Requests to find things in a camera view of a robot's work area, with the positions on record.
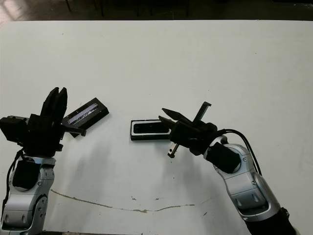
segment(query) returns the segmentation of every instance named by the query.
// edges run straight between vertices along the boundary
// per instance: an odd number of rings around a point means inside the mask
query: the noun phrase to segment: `white tabletop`
[[[0,117],[39,114],[54,87],[67,114],[97,97],[110,115],[65,134],[45,229],[130,235],[248,235],[211,163],[168,141],[132,142],[133,119],[166,107],[249,139],[303,235],[313,221],[313,23],[16,22],[0,31]],[[241,143],[229,136],[232,143]],[[19,146],[0,135],[0,197]]]

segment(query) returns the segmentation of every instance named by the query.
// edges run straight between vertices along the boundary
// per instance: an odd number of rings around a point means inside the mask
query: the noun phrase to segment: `black rectangular object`
[[[164,126],[159,119],[132,120],[131,140],[168,140],[171,130]]]
[[[109,114],[107,107],[97,98],[94,98],[63,118],[62,124],[64,126],[87,130],[107,114]],[[79,134],[71,133],[71,135],[76,137]]]

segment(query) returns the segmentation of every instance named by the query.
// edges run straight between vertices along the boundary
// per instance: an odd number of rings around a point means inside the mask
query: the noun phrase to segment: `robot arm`
[[[8,141],[22,146],[7,174],[7,192],[2,205],[0,235],[38,235],[42,232],[48,194],[54,181],[56,151],[62,150],[64,132],[86,131],[61,124],[67,109],[67,90],[53,89],[40,115],[9,116],[0,120]]]
[[[173,158],[178,145],[189,148],[195,155],[203,154],[223,178],[231,201],[252,235],[298,235],[288,220],[289,213],[280,207],[262,177],[246,138],[238,131],[218,131],[214,124],[201,121],[208,106],[209,103],[203,103],[193,121],[180,113],[163,109],[169,117],[177,120],[173,122],[159,116],[162,123],[171,129],[173,144],[168,155]],[[224,134],[230,132],[240,135],[247,148],[229,144]]]

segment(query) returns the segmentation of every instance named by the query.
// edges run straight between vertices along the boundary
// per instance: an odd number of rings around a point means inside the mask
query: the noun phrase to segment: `black cable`
[[[256,160],[256,157],[255,157],[255,155],[254,155],[254,152],[253,152],[253,150],[252,150],[252,148],[251,148],[251,145],[249,144],[249,141],[247,140],[247,138],[246,138],[241,132],[236,131],[236,130],[233,130],[233,129],[225,129],[225,131],[226,131],[226,133],[234,133],[234,134],[236,134],[236,135],[238,135],[238,136],[241,137],[241,139],[245,142],[245,145],[246,145],[247,149],[248,149],[248,150],[250,151],[250,153],[251,153],[251,156],[252,156],[253,161],[254,161],[254,163],[253,163],[254,168],[257,170],[257,172],[258,172],[260,175],[262,175],[261,169],[260,169],[260,166],[259,166],[259,163],[258,163],[258,161]]]
[[[2,216],[3,216],[4,206],[5,206],[6,202],[7,202],[8,199],[9,199],[9,192],[10,192],[9,179],[10,179],[10,173],[11,173],[12,170],[14,170],[16,161],[19,159],[20,156],[23,155],[23,151],[24,151],[24,148],[22,148],[20,151],[18,151],[18,152],[16,153],[16,156],[15,156],[15,158],[14,158],[14,161],[13,161],[13,163],[10,165],[10,168],[9,168],[8,173],[7,173],[7,175],[6,175],[6,195],[5,195],[5,198],[4,198],[3,203],[2,203],[1,219],[2,219]]]

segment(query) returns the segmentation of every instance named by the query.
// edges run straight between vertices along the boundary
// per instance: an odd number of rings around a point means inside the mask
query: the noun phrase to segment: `crack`
[[[193,207],[195,206],[195,204],[186,204],[186,205],[178,205],[178,206],[170,206],[170,207],[164,207],[164,208],[161,208],[161,209],[158,209],[158,210],[139,210],[139,209],[134,209],[134,210],[131,210],[131,209],[126,209],[126,208],[117,208],[117,207],[111,207],[111,206],[107,206],[107,205],[103,205],[103,204],[99,204],[99,203],[95,203],[95,202],[90,202],[90,201],[86,201],[86,200],[83,200],[83,199],[79,199],[79,198],[76,198],[76,197],[70,197],[70,196],[67,196],[67,195],[64,195],[64,194],[61,194],[57,191],[54,191],[53,189],[50,189],[51,192],[59,195],[59,196],[62,196],[62,197],[65,197],[65,198],[68,198],[68,199],[73,199],[75,201],[79,201],[79,202],[85,202],[85,203],[89,203],[89,204],[92,204],[92,205],[96,205],[96,206],[101,206],[101,207],[106,207],[106,208],[111,208],[111,209],[115,209],[115,210],[121,210],[121,211],[128,211],[128,212],[140,212],[140,213],[147,213],[147,212],[160,212],[160,211],[163,211],[163,210],[167,210],[167,209],[171,209],[171,208],[178,208],[178,207]],[[211,200],[212,198],[210,199],[207,199],[205,200],[204,202],[201,202],[199,205]]]

